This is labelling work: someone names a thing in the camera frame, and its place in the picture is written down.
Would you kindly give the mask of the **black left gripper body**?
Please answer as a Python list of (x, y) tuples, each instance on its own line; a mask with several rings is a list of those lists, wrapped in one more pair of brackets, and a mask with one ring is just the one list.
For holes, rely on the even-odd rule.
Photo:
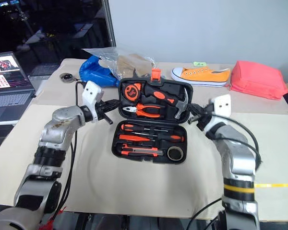
[(98, 120), (110, 120), (110, 118), (106, 115), (107, 112), (111, 111), (112, 103), (111, 100), (108, 101), (100, 101), (96, 104), (96, 114)]

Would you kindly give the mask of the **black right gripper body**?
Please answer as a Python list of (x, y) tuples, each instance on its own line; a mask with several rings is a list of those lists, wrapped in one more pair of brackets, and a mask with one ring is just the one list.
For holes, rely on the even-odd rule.
[(207, 124), (211, 121), (212, 116), (210, 115), (213, 111), (212, 105), (207, 105), (205, 108), (199, 108), (198, 115), (200, 116), (198, 119), (197, 127), (203, 131)]

